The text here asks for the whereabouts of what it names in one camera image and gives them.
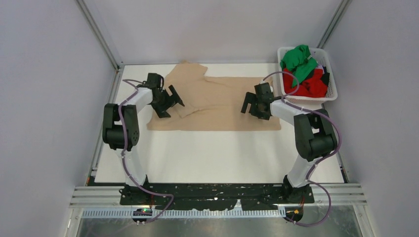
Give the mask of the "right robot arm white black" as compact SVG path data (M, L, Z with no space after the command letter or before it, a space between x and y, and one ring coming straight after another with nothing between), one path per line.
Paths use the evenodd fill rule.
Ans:
M245 94L241 113L250 113L263 120L277 117L293 125L298 156L283 179L281 196L287 202L300 201L308 193L315 166L338 147L334 124L325 109L304 109L276 97L268 83L254 88L255 92Z

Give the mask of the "beige t shirt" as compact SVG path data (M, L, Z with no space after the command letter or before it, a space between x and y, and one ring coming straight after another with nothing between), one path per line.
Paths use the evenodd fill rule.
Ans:
M209 77L198 63L177 64L165 77L184 105L168 109L169 118L153 113L147 124L154 131L278 131L280 119L258 119L241 113L247 92L254 92L261 77Z

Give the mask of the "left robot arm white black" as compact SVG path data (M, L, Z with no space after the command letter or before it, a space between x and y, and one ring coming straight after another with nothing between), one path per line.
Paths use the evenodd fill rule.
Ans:
M133 93L122 102L108 103L104 106L102 139L114 150L124 169L126 184L135 187L132 197L139 204L147 204L151 196L169 198L172 194L160 194L146 188L147 175L139 160L137 145L140 140L138 113L151 106L158 118L170 117L168 109L184 105L174 86L164 88L165 79L157 73L149 73L145 81L126 79L134 88Z

